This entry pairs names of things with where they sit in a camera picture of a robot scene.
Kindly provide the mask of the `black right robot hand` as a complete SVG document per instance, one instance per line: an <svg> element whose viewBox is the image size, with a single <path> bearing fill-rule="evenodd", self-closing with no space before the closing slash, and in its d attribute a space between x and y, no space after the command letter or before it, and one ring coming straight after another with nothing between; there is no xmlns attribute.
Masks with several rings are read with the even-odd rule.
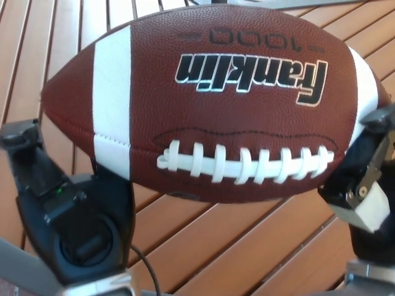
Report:
<svg viewBox="0 0 395 296"><path fill-rule="evenodd" d="M394 264L394 105L361 119L362 134L318 189L349 225L356 256Z"/></svg>

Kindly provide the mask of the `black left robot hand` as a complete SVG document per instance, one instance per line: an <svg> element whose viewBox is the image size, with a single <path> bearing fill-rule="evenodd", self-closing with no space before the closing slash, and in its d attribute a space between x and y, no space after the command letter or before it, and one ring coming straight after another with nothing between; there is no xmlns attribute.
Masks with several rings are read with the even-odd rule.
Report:
<svg viewBox="0 0 395 296"><path fill-rule="evenodd" d="M4 125L1 148L28 238L60 283L122 273L134 231L130 182L98 164L93 174L66 175L47 154L37 119Z"/></svg>

